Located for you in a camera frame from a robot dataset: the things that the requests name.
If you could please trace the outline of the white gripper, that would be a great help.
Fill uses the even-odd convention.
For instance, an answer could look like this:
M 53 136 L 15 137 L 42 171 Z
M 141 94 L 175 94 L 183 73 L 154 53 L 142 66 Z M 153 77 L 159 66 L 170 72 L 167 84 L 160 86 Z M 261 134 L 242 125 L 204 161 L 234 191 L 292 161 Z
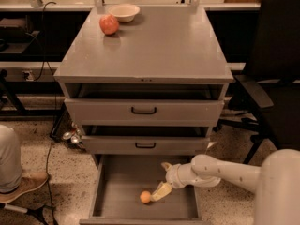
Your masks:
M 157 202 L 169 195 L 173 188 L 179 189 L 186 186 L 193 186 L 196 173 L 192 171 L 191 164 L 170 164 L 162 162 L 162 168 L 166 171 L 166 181 L 160 182 L 157 189 L 151 194 L 150 200 Z

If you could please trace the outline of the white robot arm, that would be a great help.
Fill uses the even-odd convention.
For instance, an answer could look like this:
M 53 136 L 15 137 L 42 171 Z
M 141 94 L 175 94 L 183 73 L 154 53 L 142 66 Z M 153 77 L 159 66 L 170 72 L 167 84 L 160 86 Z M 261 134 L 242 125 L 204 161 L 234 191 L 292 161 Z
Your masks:
M 282 149 L 260 166 L 219 160 L 200 154 L 189 163 L 163 162 L 166 180 L 151 194 L 156 202 L 172 190 L 214 187 L 228 181 L 255 194 L 253 225 L 300 225 L 300 152 Z

